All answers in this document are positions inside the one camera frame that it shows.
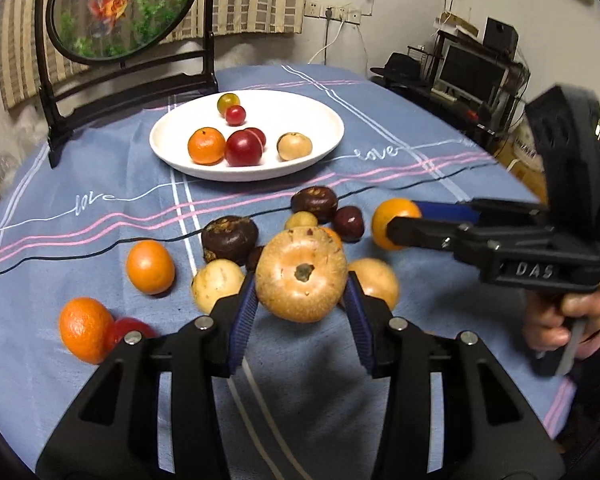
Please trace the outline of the person's right hand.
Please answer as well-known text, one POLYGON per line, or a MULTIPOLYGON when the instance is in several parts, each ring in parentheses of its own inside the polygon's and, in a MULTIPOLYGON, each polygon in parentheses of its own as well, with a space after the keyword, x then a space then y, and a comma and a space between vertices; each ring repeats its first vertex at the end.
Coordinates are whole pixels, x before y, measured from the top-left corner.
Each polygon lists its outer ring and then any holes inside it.
POLYGON ((566 327, 568 318, 585 319, 576 357, 587 359, 600 349, 600 286, 592 294, 568 294, 558 302, 528 290, 522 322, 524 341, 537 352, 565 347, 572 338, 566 327))

